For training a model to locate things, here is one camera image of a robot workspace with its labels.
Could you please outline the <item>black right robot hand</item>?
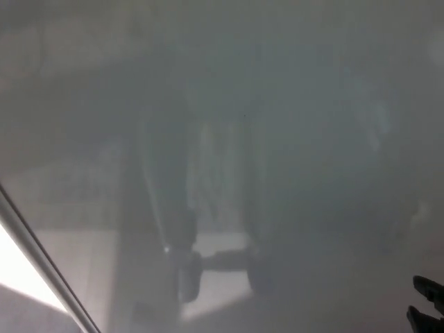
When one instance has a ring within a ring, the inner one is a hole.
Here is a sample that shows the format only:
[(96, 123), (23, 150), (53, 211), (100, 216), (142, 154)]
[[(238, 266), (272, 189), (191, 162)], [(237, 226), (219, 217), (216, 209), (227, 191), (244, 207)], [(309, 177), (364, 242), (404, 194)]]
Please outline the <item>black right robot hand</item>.
[(443, 285), (426, 277), (415, 275), (413, 276), (413, 287), (433, 304), (434, 309), (441, 314), (441, 317), (429, 316), (409, 305), (406, 316), (412, 331), (415, 333), (443, 333)]

